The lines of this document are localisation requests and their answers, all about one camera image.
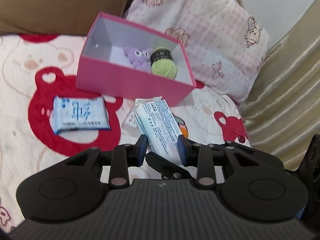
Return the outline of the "pink cardboard box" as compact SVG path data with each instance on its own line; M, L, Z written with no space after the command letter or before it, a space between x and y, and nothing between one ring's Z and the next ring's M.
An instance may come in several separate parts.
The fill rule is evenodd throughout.
M181 42L100 12L80 54L76 86L132 100L161 96L176 106L196 82Z

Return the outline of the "blue wet wipes pack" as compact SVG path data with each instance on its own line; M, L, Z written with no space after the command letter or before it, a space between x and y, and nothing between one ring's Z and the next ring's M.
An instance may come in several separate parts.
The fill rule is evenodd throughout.
M70 130L111 129L105 100L96 98L66 98L53 100L53 132Z

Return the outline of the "pink checked pillow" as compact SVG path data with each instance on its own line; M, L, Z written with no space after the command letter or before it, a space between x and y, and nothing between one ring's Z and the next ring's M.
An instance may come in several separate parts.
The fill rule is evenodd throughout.
M247 99L269 35L235 0L133 0L127 19L180 41L196 80Z

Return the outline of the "purple Kuromi plush toy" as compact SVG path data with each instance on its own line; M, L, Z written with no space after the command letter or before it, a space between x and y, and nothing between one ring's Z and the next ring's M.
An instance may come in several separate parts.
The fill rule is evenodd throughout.
M151 73L152 48L139 49L125 46L123 47L123 52L130 61L133 69Z

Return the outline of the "olive satin curtain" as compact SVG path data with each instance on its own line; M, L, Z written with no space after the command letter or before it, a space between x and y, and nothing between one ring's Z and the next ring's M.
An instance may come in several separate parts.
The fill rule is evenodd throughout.
M319 133L319 0L268 52L241 113L252 146L296 170Z

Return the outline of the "brown pillow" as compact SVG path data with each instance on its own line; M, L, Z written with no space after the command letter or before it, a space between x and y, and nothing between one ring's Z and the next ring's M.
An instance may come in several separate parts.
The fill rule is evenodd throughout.
M86 35L100 12L121 16L127 0L1 0L1 34Z

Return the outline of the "green yarn ball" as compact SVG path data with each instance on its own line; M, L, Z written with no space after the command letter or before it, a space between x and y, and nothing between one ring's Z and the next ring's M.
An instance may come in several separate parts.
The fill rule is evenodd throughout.
M151 72L153 75L174 80L177 75L177 66L169 49L159 47L153 50L150 56Z

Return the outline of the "clear orange-labelled plastic case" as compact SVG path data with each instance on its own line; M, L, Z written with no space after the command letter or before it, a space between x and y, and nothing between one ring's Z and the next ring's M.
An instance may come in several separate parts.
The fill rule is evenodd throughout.
M135 106L133 106L122 122L122 129L132 136L139 134L139 130L134 117Z

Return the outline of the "white tissue pack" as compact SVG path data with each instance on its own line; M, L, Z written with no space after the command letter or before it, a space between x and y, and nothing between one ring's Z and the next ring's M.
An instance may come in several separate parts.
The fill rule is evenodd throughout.
M132 116L140 133L147 136L150 150L181 165L177 143L182 132L167 102L160 96L136 99Z

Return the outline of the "orange makeup sponge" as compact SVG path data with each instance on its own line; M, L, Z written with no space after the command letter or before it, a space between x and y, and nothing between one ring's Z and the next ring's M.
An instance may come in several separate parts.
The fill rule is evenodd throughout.
M188 133L188 129L187 129L185 123L183 123L183 124L180 124L180 123L179 123L178 126L179 126L182 134L184 135L184 137L185 137L185 138L188 138L189 133Z

